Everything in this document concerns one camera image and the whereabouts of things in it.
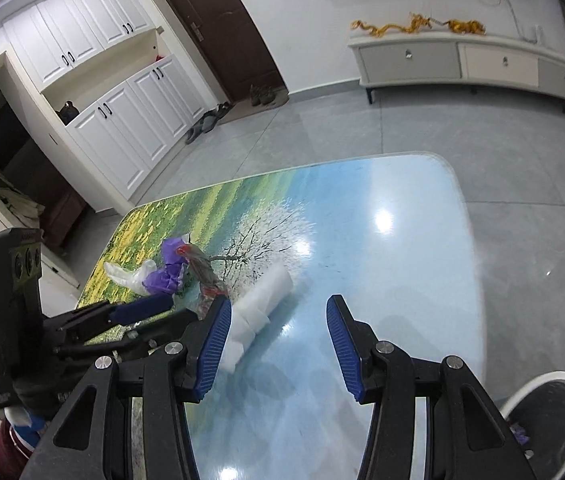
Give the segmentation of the left hand blue glove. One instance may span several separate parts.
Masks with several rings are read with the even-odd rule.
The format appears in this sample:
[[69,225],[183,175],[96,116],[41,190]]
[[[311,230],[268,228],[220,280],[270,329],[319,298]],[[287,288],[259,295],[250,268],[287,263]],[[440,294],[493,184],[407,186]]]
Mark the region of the left hand blue glove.
[[16,441],[30,452],[40,443],[48,422],[32,415],[24,406],[13,405],[4,409],[10,432]]

